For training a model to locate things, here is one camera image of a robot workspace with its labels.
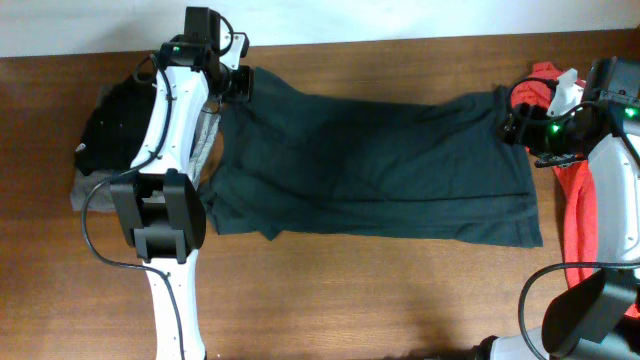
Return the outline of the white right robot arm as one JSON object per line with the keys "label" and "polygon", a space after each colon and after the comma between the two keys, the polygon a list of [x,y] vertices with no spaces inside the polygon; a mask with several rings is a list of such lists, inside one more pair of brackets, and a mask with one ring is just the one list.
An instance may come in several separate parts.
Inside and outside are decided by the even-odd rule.
{"label": "white right robot arm", "polygon": [[556,270],[589,269],[591,275],[548,306],[543,324],[488,337],[463,359],[636,359],[639,323],[639,64],[618,57],[595,61],[586,84],[575,70],[545,81],[548,107],[510,105],[499,127],[509,145],[524,145],[539,168],[586,162],[594,181],[597,255],[593,262],[544,267],[525,283],[518,309],[534,282]]}

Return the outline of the red shirt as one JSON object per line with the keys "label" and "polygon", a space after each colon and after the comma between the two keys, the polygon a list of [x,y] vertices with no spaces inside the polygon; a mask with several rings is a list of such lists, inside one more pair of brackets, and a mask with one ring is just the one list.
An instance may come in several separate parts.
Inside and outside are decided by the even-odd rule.
{"label": "red shirt", "polygon": [[[543,80],[560,80],[563,75],[576,74],[574,88],[587,89],[588,81],[580,78],[577,70],[561,70],[552,62],[538,62],[532,66],[527,77]],[[511,104],[538,105],[549,109],[555,95],[552,90],[538,82],[525,82],[517,85],[511,95]],[[579,161],[566,166],[552,167],[556,179],[564,192],[566,205],[564,208],[562,256],[568,262],[639,262],[639,237],[632,235],[632,240],[623,240],[623,250],[613,250],[606,254],[605,243],[600,241],[598,225],[598,200],[596,185],[587,161]],[[564,270],[569,288],[578,285],[593,274],[595,269],[569,268]]]}

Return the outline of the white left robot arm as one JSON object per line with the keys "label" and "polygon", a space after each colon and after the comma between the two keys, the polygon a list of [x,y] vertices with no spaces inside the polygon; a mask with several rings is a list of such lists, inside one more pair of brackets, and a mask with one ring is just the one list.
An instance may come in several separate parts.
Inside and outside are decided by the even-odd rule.
{"label": "white left robot arm", "polygon": [[194,160],[198,118],[208,101],[252,97],[253,71],[241,64],[249,39],[218,12],[185,11],[184,30],[153,56],[156,95],[130,170],[110,184],[126,243],[149,281],[159,359],[204,359],[196,301],[196,264],[205,211]]}

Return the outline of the grey folded garment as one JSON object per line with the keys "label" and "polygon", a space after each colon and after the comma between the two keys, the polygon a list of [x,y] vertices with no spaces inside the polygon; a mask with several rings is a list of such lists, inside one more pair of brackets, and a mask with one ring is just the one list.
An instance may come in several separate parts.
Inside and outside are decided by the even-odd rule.
{"label": "grey folded garment", "polygon": [[[201,183],[203,168],[218,133],[219,121],[220,117],[209,111],[203,110],[199,114],[187,170],[195,187]],[[79,212],[91,189],[100,181],[119,172],[122,171],[95,171],[89,176],[84,176],[75,167],[74,183],[70,192],[72,209]]]}

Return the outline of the black folded garment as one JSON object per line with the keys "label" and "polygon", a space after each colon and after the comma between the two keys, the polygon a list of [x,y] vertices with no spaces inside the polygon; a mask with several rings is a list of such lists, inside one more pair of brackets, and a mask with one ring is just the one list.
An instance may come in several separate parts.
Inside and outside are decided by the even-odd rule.
{"label": "black folded garment", "polygon": [[132,76],[113,86],[89,117],[74,153],[84,176],[123,171],[138,154],[151,117],[156,89]]}

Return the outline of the dark green Nike t-shirt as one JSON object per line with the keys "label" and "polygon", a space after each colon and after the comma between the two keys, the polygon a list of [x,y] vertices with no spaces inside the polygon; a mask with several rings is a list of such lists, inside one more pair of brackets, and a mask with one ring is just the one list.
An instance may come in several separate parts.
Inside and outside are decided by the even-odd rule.
{"label": "dark green Nike t-shirt", "polygon": [[222,115],[224,150],[199,189],[221,235],[258,232],[543,243],[526,151],[503,143],[506,90],[439,105],[303,93],[257,69]]}

